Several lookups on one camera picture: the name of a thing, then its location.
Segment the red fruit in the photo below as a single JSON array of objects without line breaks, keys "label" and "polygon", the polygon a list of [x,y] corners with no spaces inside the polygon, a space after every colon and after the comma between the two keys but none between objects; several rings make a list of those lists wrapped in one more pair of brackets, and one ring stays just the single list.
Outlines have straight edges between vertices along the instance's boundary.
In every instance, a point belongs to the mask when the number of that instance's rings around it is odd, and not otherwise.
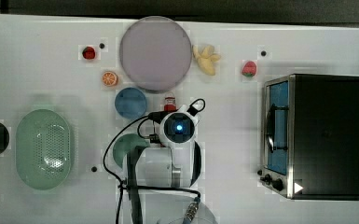
[{"label": "red fruit", "polygon": [[83,57],[87,60],[92,60],[95,58],[95,49],[92,47],[86,47],[83,49]]},{"label": "red fruit", "polygon": [[242,69],[242,74],[246,77],[253,77],[256,72],[257,72],[257,66],[252,61],[247,62]]}]

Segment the toy fruit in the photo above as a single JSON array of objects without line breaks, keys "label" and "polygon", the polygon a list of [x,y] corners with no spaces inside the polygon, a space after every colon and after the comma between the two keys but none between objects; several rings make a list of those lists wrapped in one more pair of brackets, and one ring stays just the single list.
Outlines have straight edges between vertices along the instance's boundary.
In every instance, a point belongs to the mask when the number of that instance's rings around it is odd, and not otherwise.
[{"label": "toy fruit", "polygon": [[247,62],[242,69],[242,74],[246,77],[254,77],[256,72],[257,66],[252,61]]},{"label": "toy fruit", "polygon": [[103,75],[103,84],[111,87],[116,86],[118,83],[118,76],[114,72],[105,72]]},{"label": "toy fruit", "polygon": [[202,54],[199,53],[197,46],[193,46],[193,55],[203,73],[215,75],[214,63],[220,60],[220,55],[214,53],[214,46],[208,45]]},{"label": "toy fruit", "polygon": [[86,47],[83,49],[83,58],[92,60],[95,58],[95,49],[93,47]]}]

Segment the green colander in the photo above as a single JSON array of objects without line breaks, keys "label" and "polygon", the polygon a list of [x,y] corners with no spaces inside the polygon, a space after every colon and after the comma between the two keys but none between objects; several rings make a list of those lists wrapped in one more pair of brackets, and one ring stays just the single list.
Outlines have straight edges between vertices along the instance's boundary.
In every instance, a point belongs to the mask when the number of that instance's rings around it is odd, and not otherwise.
[{"label": "green colander", "polygon": [[70,129],[57,113],[38,109],[17,127],[16,167],[33,189],[53,189],[71,170]]}]

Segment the banana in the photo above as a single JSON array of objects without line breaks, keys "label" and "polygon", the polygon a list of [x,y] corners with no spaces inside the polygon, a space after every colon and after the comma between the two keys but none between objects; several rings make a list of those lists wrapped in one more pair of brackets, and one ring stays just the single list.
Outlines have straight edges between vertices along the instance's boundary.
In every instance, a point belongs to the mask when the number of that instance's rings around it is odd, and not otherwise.
[{"label": "banana", "polygon": [[193,55],[203,73],[209,76],[215,75],[214,63],[219,61],[221,57],[219,54],[214,53],[214,46],[208,45],[200,54],[198,47],[194,45]]}]

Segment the round plate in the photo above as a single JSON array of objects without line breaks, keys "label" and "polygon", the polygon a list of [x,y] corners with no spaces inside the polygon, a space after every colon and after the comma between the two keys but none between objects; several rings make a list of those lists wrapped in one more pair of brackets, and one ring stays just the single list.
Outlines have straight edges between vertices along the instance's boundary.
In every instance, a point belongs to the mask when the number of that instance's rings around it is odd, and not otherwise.
[{"label": "round plate", "polygon": [[117,94],[115,107],[122,117],[138,119],[147,110],[147,100],[143,92],[136,88],[128,87]]},{"label": "round plate", "polygon": [[123,168],[124,157],[136,146],[149,147],[150,144],[136,133],[128,133],[119,137],[119,139],[113,145],[112,151],[113,159],[119,167]]},{"label": "round plate", "polygon": [[176,22],[146,17],[133,24],[121,39],[120,61],[138,86],[166,91],[185,76],[192,60],[191,42]]}]

